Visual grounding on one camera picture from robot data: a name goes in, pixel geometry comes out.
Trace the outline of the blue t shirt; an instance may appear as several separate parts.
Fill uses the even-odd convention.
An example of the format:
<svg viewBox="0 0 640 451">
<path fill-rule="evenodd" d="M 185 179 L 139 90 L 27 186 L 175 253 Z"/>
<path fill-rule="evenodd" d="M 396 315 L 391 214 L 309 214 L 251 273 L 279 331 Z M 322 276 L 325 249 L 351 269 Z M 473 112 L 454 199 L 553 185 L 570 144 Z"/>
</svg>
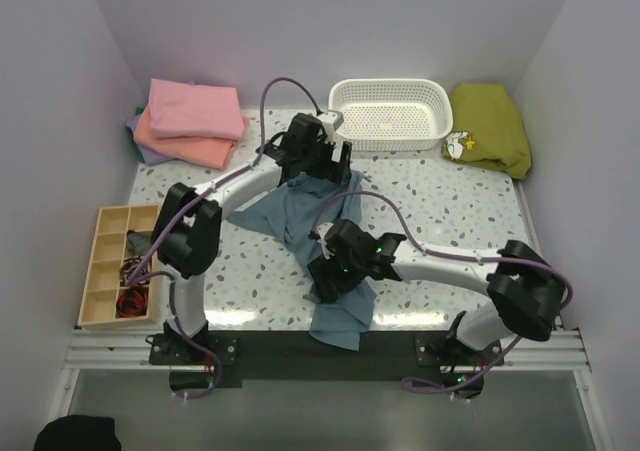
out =
<svg viewBox="0 0 640 451">
<path fill-rule="evenodd" d="M 361 199 L 352 194 L 340 198 L 342 192 L 362 190 L 363 174 L 354 171 L 350 181 L 338 185 L 305 174 L 267 193 L 254 204 L 235 211 L 227 221 L 249 231 L 277 238 L 291 252 L 303 270 L 321 255 L 320 246 L 309 239 L 309 232 L 321 205 L 334 202 L 323 213 L 323 219 L 333 222 L 346 218 L 358 224 L 362 219 Z M 333 304 L 321 303 L 311 288 L 305 298 L 314 303 L 309 334 L 317 341 L 357 351 L 361 334 L 368 331 L 373 319 L 376 295 L 367 282 L 338 299 Z"/>
</svg>

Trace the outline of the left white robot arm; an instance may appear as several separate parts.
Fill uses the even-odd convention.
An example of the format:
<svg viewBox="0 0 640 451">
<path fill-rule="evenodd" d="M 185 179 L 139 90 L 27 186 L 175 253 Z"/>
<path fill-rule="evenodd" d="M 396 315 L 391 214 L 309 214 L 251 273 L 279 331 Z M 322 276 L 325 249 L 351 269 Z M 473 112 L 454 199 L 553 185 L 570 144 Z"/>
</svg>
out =
<svg viewBox="0 0 640 451">
<path fill-rule="evenodd" d="M 200 361 L 207 351 L 201 332 L 208 327 L 204 311 L 204 273 L 218 254 L 222 221 L 254 197 L 305 174 L 343 184 L 350 180 L 351 145 L 341 145 L 333 159 L 341 112 L 296 114 L 286 131 L 263 137 L 256 155 L 208 184 L 173 185 L 152 233 L 152 251 L 175 277 L 170 292 L 168 326 L 177 334 L 171 349 L 185 363 Z"/>
</svg>

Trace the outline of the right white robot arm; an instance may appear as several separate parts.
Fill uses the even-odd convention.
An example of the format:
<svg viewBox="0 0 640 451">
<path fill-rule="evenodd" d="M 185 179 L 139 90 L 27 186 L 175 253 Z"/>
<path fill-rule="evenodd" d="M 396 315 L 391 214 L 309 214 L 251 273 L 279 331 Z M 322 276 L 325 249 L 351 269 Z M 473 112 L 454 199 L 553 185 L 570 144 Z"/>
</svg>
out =
<svg viewBox="0 0 640 451">
<path fill-rule="evenodd" d="M 429 281 L 486 296 L 487 304 L 459 313 L 431 346 L 438 358 L 459 364 L 511 335 L 547 341 L 569 296 L 559 274 L 517 240 L 498 250 L 452 253 L 443 247 L 428 249 L 401 233 L 374 237 L 348 219 L 322 223 L 309 237 L 320 246 L 308 270 L 323 302 L 336 302 L 367 279 Z"/>
</svg>

